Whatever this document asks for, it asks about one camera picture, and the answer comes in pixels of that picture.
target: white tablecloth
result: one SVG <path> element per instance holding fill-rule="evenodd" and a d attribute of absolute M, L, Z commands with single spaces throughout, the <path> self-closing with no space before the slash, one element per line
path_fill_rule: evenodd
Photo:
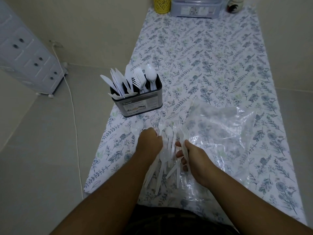
<path fill-rule="evenodd" d="M 218 19 L 172 17 L 150 9 L 131 57 L 131 65 L 152 64 L 163 84 L 161 109 L 125 118 L 114 105 L 92 162 L 84 190 L 95 191 L 126 163 L 135 151 L 131 124 L 143 120 L 157 128 L 160 117 L 171 125 L 188 116 L 199 97 L 211 106 L 258 110 L 249 154 L 250 187 L 259 197 L 306 224 L 286 133 L 277 102 L 259 21 L 253 8 L 238 14 L 222 12 Z M 154 195 L 142 190 L 138 203 L 191 210 L 230 223 L 218 204 L 189 201 L 175 193 L 175 179 L 163 178 Z"/>

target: electrical cable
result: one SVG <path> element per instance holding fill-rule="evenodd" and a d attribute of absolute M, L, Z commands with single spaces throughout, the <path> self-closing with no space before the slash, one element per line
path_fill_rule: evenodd
<path fill-rule="evenodd" d="M 78 172 L 79 172 L 79 181 L 80 181 L 81 197 L 82 197 L 82 199 L 84 199 L 83 186 L 82 186 L 82 183 L 81 183 L 81 176 L 80 176 L 79 154 L 78 154 L 78 139 L 77 139 L 77 126 L 76 126 L 76 121 L 75 121 L 75 110 L 74 110 L 74 103 L 73 103 L 72 93 L 71 93 L 71 90 L 70 90 L 70 88 L 69 88 L 69 85 L 68 85 L 68 83 L 67 83 L 67 81 L 66 81 L 66 79 L 65 79 L 64 72 L 63 72 L 63 69 L 62 69 L 62 67 L 61 67 L 61 63 L 60 63 L 60 61 L 59 61 L 59 58 L 58 58 L 58 56 L 57 56 L 57 54 L 56 54 L 56 52 L 55 52 L 55 50 L 54 50 L 54 44 L 52 44 L 52 50 L 53 50 L 53 52 L 54 52 L 54 54 L 55 54 L 55 56 L 56 56 L 56 58 L 57 58 L 57 60 L 58 60 L 58 62 L 59 62 L 59 66 L 60 66 L 60 68 L 61 68 L 63 78 L 64 78 L 64 80 L 65 80 L 65 83 L 66 83 L 67 87 L 68 87 L 69 95 L 71 96 L 72 107 L 73 107 L 73 116 L 74 116 L 74 125 L 75 125 L 75 134 L 76 134 L 77 164 L 78 164 Z"/>

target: silver utensil holder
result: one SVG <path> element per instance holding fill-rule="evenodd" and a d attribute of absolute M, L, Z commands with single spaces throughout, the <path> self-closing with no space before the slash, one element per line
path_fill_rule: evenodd
<path fill-rule="evenodd" d="M 138 92 L 137 95 L 127 97 L 120 100 L 115 100 L 112 98 L 114 103 L 117 105 L 122 115 L 125 117 L 130 117 L 138 114 L 142 114 L 151 110 L 156 110 L 162 107 L 162 83 L 159 78 L 159 75 L 156 77 L 156 90 L 149 91 L 143 94 L 139 94 L 139 89 L 133 85 L 134 92 Z M 147 89 L 150 89 L 150 82 L 146 82 Z M 110 87 L 111 94 L 119 95 L 115 90 Z"/>

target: gray tile floor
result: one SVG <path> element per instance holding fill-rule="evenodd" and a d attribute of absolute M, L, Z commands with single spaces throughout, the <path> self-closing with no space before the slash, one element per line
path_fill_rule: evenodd
<path fill-rule="evenodd" d="M 112 109 L 99 77 L 108 69 L 69 66 L 84 185 Z M 308 224 L 313 227 L 313 94 L 277 89 Z M 75 128 L 62 82 L 54 99 L 40 96 L 0 152 L 0 234 L 48 234 L 80 201 Z"/>

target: yellow container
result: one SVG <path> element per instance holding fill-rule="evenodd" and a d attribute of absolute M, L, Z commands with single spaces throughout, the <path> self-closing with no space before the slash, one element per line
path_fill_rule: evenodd
<path fill-rule="evenodd" d="M 156 13 L 165 14 L 171 9 L 171 0 L 153 0 Z"/>

